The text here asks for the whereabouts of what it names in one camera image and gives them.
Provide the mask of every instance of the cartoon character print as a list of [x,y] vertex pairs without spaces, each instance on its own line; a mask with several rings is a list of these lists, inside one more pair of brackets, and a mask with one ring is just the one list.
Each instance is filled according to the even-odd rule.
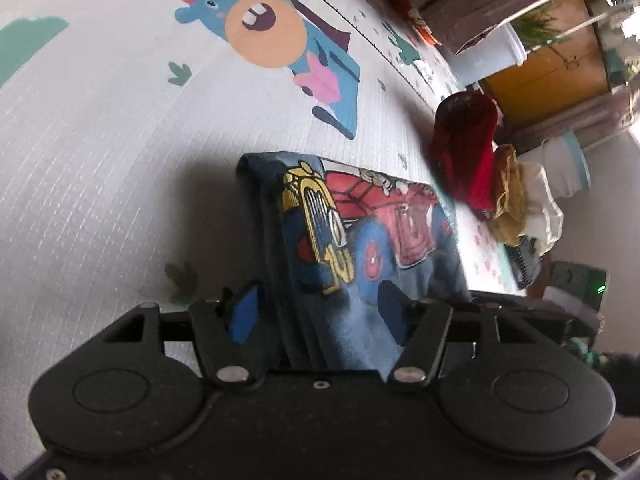
[[298,262],[294,273],[310,290],[323,294],[354,278],[344,224],[322,176],[306,162],[283,177],[284,232],[287,250]]
[[[293,83],[321,105],[313,115],[348,139],[357,129],[360,67],[318,26],[285,0],[183,0],[180,23],[200,20],[247,61],[265,68],[288,66]],[[306,9],[305,15],[312,14]]]

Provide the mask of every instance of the white container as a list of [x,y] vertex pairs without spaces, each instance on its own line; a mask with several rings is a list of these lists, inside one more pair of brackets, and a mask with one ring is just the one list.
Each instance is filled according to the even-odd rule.
[[511,23],[507,23],[463,50],[449,64],[460,83],[468,86],[510,66],[522,65],[526,60],[524,45]]
[[591,175],[587,161],[574,132],[546,140],[535,150],[518,156],[518,162],[542,164],[554,198],[573,196],[591,187]]

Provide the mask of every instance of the red garment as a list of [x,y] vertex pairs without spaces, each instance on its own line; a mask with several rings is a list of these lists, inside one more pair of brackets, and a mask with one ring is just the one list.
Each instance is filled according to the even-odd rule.
[[480,92],[459,92],[440,103],[431,141],[432,168],[450,195],[476,211],[493,210],[498,110]]

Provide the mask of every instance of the red car print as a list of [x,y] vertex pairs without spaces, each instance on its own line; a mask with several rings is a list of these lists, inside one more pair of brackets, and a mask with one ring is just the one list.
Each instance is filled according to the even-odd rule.
[[[384,176],[379,179],[388,184]],[[377,186],[375,178],[368,182],[337,171],[326,174],[326,184],[345,225],[371,219],[386,228],[399,268],[419,264],[436,247],[431,215],[438,197],[430,186],[415,182]],[[375,273],[379,266],[375,250],[366,248],[366,251],[371,256],[366,272]]]

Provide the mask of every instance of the cartoon car print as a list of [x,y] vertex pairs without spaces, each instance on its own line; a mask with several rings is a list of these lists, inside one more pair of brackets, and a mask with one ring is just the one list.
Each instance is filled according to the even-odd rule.
[[452,234],[436,193],[426,184],[337,171],[326,174],[326,184],[347,226],[358,290],[367,303],[376,303],[382,281],[424,261],[436,242]]
[[323,294],[354,278],[344,224],[322,176],[306,162],[283,177],[284,234],[300,285]]

